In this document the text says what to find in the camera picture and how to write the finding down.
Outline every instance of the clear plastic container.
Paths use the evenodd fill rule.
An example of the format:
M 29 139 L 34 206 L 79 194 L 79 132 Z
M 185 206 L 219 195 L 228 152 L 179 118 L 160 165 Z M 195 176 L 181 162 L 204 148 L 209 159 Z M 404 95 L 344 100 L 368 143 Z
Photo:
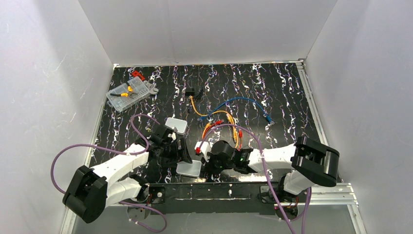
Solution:
M 111 94 L 130 94 L 131 92 L 128 91 L 127 83 L 123 83 L 106 93 L 109 104 L 113 106 L 118 112 L 122 112 L 128 109 L 129 107 L 135 105 L 137 102 L 147 98 L 150 95 L 149 88 L 143 83 L 143 81 L 141 81 L 139 77 L 134 77 L 128 80 L 128 82 L 133 89 L 133 93 L 136 93 L 136 95 L 129 95 L 128 97 L 111 96 Z

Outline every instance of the marble pattern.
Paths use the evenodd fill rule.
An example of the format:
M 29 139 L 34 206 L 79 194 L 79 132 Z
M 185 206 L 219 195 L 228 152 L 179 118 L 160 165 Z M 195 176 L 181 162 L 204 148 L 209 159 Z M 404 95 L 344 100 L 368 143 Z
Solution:
M 208 120 L 224 119 L 225 114 L 216 114 L 208 120 L 198 121 L 190 100 L 183 91 L 194 87 L 204 89 L 204 96 L 195 103 L 202 114 L 212 111 L 219 104 L 234 97 L 247 97 L 257 100 L 274 124 L 269 124 L 260 108 L 252 102 L 236 100 L 227 103 L 225 110 L 230 112 L 236 123 L 256 134 L 265 148 L 283 147 L 295 142 L 299 136 L 308 136 L 319 141 L 317 130 L 304 94 L 297 67 L 294 63 L 282 64 L 224 64 L 191 66 L 158 66 L 116 68 L 110 83 L 110 89 L 131 78 L 133 71 L 139 71 L 150 82 L 155 82 L 159 89 L 156 96 L 139 102 L 137 105 L 118 113 L 108 104 L 104 107 L 100 121 L 96 145 L 125 150 L 137 138 L 131 129 L 129 119 L 134 114 L 144 113 L 165 123 L 166 118 L 174 117 L 188 122 L 186 140 L 192 159 L 200 160 L 193 149 L 201 140 L 202 131 Z M 146 134 L 155 127 L 152 121 L 136 118 L 135 125 Z M 208 139 L 215 142 L 225 139 L 232 142 L 230 128 L 216 131 Z M 256 148 L 252 137 L 244 133 L 243 146 Z M 91 166 L 100 164 L 114 155 L 94 151 Z M 288 170 L 271 170 L 270 176 L 278 181 Z M 182 182 L 235 182 L 265 181 L 263 173 L 242 175 L 233 170 L 225 170 L 220 175 L 208 175 L 201 172 L 198 179 L 180 176 L 175 168 L 162 168 L 159 161 L 150 161 L 134 170 L 151 183 Z

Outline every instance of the yellow cable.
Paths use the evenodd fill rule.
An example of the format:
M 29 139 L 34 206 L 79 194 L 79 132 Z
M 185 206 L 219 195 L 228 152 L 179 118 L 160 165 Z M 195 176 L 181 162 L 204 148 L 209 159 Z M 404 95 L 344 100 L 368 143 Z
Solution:
M 195 107 L 195 104 L 194 104 L 194 101 L 193 101 L 193 97 L 192 97 L 192 96 L 190 96 L 189 99 L 191 99 L 192 107 L 193 107 L 195 113 L 197 113 L 199 116 L 208 116 L 208 115 L 203 115 L 203 114 L 199 113 L 199 112 L 196 110 L 196 107 Z M 233 118 L 232 115 L 231 115 L 230 113 L 228 113 L 227 111 L 216 111 L 216 112 L 214 112 L 214 113 L 212 113 L 212 114 L 216 114 L 216 113 L 225 113 L 225 114 L 226 114 L 226 118 L 228 119 L 228 121 L 229 121 L 231 124 L 235 124 L 234 118 Z M 208 126 L 208 125 L 205 126 L 205 129 L 204 129 L 204 132 L 202 133 L 202 135 L 205 134 L 205 131 L 206 131 L 207 127 L 209 127 L 209 126 Z M 232 132 L 232 137 L 233 137 L 234 140 L 236 141 L 236 142 L 235 142 L 235 148 L 237 148 L 237 147 L 238 147 L 238 143 L 239 143 L 237 130 L 235 129 L 235 127 L 232 127 L 232 130 L 233 130 L 233 132 Z

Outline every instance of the blue cable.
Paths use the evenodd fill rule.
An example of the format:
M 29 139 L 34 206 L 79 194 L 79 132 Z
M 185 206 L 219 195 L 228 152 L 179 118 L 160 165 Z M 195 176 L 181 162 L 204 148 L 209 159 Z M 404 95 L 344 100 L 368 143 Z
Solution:
M 219 108 L 221 108 L 222 106 L 224 106 L 227 102 L 234 101 L 234 100 L 247 100 L 247 101 L 251 101 L 251 102 L 257 104 L 258 107 L 261 108 L 261 110 L 264 112 L 264 116 L 265 116 L 265 118 L 267 119 L 267 121 L 268 121 L 269 123 L 272 123 L 272 119 L 271 119 L 270 115 L 267 114 L 267 112 L 265 112 L 264 108 L 263 108 L 256 100 L 252 100 L 252 99 L 249 99 L 249 98 L 246 98 L 246 97 L 235 97 L 235 98 L 231 98 L 230 100 L 227 100 L 227 101 L 225 101 L 224 103 L 222 103 L 221 105 L 219 105 L 217 108 L 215 108 L 215 110 L 213 110 L 213 111 L 211 111 L 210 113 L 208 113 L 207 116 L 199 117 L 198 120 L 204 120 L 204 119 L 206 119 L 206 118 L 207 118 L 208 116 L 210 116 L 212 113 L 216 112 Z

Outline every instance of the pliers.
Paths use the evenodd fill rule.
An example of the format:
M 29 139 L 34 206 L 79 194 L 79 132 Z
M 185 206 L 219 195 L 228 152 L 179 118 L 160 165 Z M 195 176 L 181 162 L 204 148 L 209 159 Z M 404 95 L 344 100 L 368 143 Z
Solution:
M 127 93 L 111 94 L 111 96 L 114 96 L 114 97 L 131 97 L 131 98 L 132 98 L 132 95 L 138 95 L 137 93 L 134 93 L 134 92 L 133 92 L 133 89 L 132 89 L 132 87 L 131 87 L 131 84 L 129 84 L 128 81 L 126 81 L 126 83 L 127 83 L 127 85 L 128 85 L 128 92 L 127 92 Z

